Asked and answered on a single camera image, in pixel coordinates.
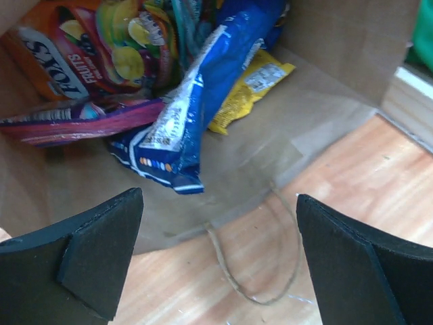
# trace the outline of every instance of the blue snack bag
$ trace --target blue snack bag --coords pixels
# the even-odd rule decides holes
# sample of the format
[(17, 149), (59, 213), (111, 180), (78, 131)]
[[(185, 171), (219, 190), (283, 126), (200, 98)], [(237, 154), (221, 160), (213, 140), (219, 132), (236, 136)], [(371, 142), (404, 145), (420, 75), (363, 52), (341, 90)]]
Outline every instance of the blue snack bag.
[(179, 194), (203, 192), (202, 134), (285, 5), (286, 0), (225, 0), (217, 17), (219, 26), (170, 93), (157, 121), (113, 137), (111, 153), (124, 166)]
[(269, 51), (271, 50), (275, 43), (278, 41), (278, 38), (281, 36), (281, 33), (283, 32), (284, 24), (286, 23), (287, 16), (290, 10), (290, 4), (286, 3), (286, 8), (284, 8), (283, 13), (278, 18), (274, 28), (269, 31), (269, 34), (265, 38), (265, 48)]

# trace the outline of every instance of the black foam piece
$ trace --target black foam piece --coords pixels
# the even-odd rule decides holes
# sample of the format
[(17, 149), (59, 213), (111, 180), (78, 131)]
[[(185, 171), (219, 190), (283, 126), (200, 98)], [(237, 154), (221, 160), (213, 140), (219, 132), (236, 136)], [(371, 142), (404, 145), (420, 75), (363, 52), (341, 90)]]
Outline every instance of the black foam piece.
[(0, 243), (0, 324), (105, 325), (116, 314), (141, 190)]
[(307, 195), (296, 213), (324, 325), (433, 324), (433, 249)]

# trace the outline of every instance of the hardwood floor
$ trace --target hardwood floor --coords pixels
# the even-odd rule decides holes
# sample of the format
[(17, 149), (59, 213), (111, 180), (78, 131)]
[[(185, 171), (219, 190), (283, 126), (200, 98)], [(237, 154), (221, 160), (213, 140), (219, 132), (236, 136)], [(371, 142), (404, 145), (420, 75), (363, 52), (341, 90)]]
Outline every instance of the hardwood floor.
[[(433, 158), (376, 116), (333, 145), (283, 189), (293, 209), (307, 193), (391, 234), (433, 247)], [(258, 300), (275, 296), (292, 273), (296, 228), (280, 201), (220, 229), (228, 264)], [(114, 325), (321, 324), (305, 260), (288, 295), (257, 307), (224, 278), (207, 236), (133, 257)]]

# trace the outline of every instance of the snack bag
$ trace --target snack bag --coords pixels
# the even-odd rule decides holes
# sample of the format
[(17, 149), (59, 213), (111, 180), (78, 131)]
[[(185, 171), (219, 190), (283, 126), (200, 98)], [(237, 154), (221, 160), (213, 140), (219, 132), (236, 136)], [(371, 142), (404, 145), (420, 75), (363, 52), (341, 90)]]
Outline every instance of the snack bag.
[(179, 35), (180, 63), (184, 71), (199, 54), (214, 28), (216, 0), (171, 0)]
[(281, 64), (271, 54), (259, 49), (251, 64), (236, 81), (209, 129), (227, 135), (227, 126), (234, 120), (247, 116), (254, 103), (261, 100), (293, 69), (293, 65)]
[(42, 0), (2, 43), (51, 100), (179, 82), (175, 30), (153, 1)]
[(161, 99), (147, 100), (139, 95), (49, 103), (39, 111), (0, 120), (0, 131), (34, 146), (58, 146), (152, 123), (164, 106)]
[(170, 94), (157, 121), (110, 139), (109, 149), (120, 163), (179, 194), (203, 192), (202, 134), (285, 5), (284, 0), (225, 0), (219, 27)]
[[(216, 0), (216, 8), (221, 9), (223, 3), (224, 0)], [(265, 43), (263, 44), (262, 48), (264, 49), (273, 48), (279, 36), (283, 32), (283, 27), (287, 21), (289, 10), (290, 10), (290, 2), (287, 0), (286, 6), (284, 7), (284, 10), (282, 11), (277, 22), (275, 23), (275, 26), (269, 31), (268, 35), (265, 37)]]

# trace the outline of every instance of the nutrition label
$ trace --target nutrition label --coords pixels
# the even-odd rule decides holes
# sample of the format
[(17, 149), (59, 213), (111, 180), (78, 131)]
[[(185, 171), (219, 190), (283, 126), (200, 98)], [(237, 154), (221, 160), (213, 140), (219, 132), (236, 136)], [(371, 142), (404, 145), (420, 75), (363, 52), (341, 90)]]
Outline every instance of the nutrition label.
[(197, 104), (192, 99), (192, 91), (195, 87), (203, 88), (202, 76), (199, 73), (200, 65), (206, 58), (212, 46), (224, 34), (226, 26), (219, 26), (206, 40), (202, 52), (189, 67), (182, 83), (171, 95), (175, 95), (172, 102), (161, 112), (158, 120), (151, 126), (149, 133), (140, 143), (140, 148), (167, 150), (178, 152), (180, 150), (186, 123), (199, 123), (195, 116)]
[(266, 88), (274, 86), (286, 75), (283, 69), (275, 64), (266, 64), (256, 72), (245, 78), (245, 83), (255, 93), (260, 93)]

